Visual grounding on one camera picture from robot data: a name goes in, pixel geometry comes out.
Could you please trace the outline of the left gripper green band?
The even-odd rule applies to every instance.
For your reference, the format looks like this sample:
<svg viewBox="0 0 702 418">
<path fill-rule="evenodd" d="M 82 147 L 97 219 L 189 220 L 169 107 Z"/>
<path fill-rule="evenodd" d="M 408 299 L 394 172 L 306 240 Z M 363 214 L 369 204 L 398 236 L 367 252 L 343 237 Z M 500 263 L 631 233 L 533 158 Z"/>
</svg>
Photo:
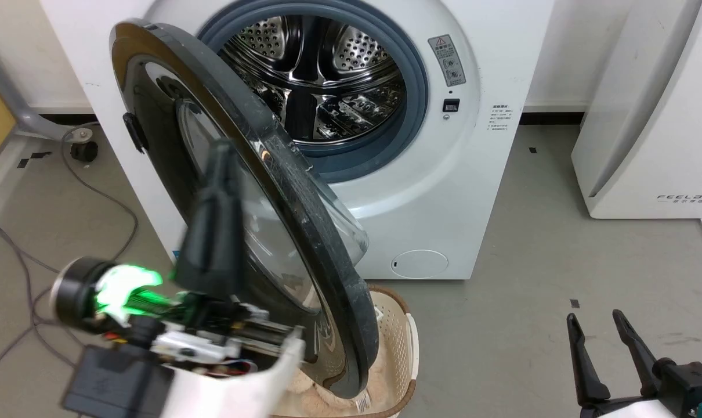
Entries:
<svg viewBox="0 0 702 418">
<path fill-rule="evenodd" d="M 216 379 L 268 370 L 304 330 L 270 321 L 265 309 L 234 296 L 245 272 L 241 199 L 239 154 L 231 141 L 218 139 L 172 275 L 186 291 L 164 296 L 155 271 L 81 257 L 52 285 L 56 319 L 102 336 L 112 348 L 148 349 L 165 367 Z"/>
</svg>

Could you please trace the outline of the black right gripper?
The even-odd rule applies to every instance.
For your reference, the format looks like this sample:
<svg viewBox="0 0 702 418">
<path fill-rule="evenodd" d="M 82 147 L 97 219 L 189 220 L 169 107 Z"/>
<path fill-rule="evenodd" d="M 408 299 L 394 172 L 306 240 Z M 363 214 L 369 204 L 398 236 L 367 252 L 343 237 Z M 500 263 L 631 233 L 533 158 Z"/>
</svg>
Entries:
<svg viewBox="0 0 702 418">
<path fill-rule="evenodd" d="M 702 417 L 702 363 L 678 365 L 652 354 L 626 315 L 613 310 L 641 383 L 640 396 L 612 399 L 585 348 L 585 334 L 574 313 L 566 318 L 577 404 L 581 417 Z"/>
</svg>

